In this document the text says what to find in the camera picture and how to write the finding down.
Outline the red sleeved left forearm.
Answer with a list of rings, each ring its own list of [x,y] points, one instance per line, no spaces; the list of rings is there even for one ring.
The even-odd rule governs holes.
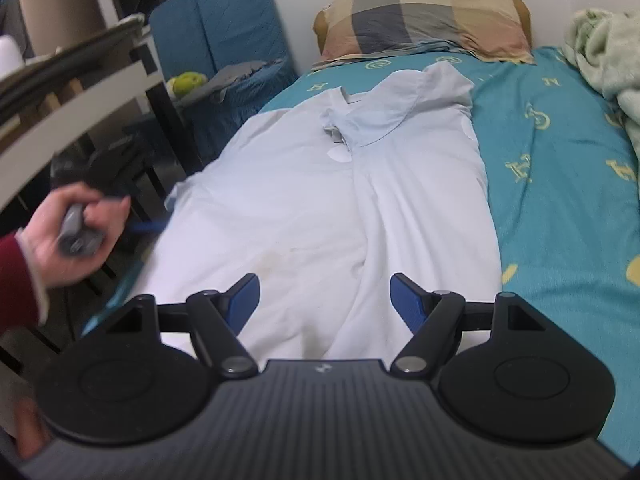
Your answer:
[[[1,333],[17,327],[34,327],[47,321],[49,299],[35,257],[23,230],[1,239]]]

